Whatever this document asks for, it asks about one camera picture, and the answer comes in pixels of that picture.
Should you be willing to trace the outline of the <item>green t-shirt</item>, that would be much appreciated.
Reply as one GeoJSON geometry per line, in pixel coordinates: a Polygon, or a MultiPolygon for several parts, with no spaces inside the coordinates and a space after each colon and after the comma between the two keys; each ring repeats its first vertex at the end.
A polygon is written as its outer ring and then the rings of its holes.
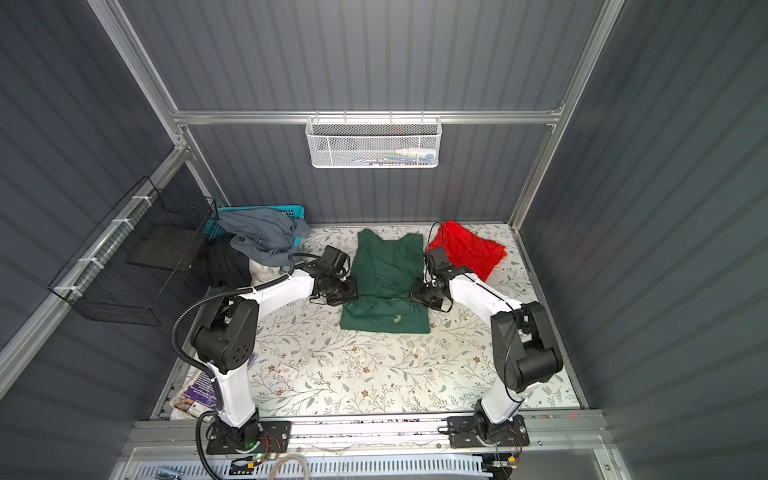
{"type": "Polygon", "coordinates": [[[408,233],[385,240],[374,231],[357,234],[351,274],[357,298],[342,309],[340,328],[386,334],[428,334],[425,307],[411,300],[413,284],[423,275],[423,236],[408,233]]]}

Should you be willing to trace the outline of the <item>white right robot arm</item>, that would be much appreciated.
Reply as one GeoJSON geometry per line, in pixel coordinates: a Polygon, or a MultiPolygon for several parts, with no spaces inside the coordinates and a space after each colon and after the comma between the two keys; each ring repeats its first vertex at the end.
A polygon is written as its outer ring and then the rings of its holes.
{"type": "Polygon", "coordinates": [[[467,267],[453,265],[441,248],[424,254],[424,273],[414,282],[411,300],[443,313],[464,306],[491,329],[496,378],[472,415],[451,416],[445,434],[453,449],[511,448],[530,444],[521,405],[532,389],[563,369],[552,320],[537,301],[523,303],[488,286],[467,267]]]}

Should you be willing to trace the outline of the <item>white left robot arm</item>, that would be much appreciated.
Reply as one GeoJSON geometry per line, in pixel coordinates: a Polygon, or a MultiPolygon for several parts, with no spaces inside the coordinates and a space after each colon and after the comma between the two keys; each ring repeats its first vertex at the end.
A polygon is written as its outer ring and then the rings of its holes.
{"type": "Polygon", "coordinates": [[[241,454],[263,458],[274,446],[286,450],[291,424],[263,426],[250,393],[248,363],[254,355],[263,317],[299,300],[323,300],[344,305],[357,297],[351,260],[327,246],[322,254],[293,253],[288,270],[268,282],[215,293],[199,302],[191,332],[192,365],[205,374],[215,395],[215,407],[203,420],[209,424],[199,451],[207,455],[241,454]]]}

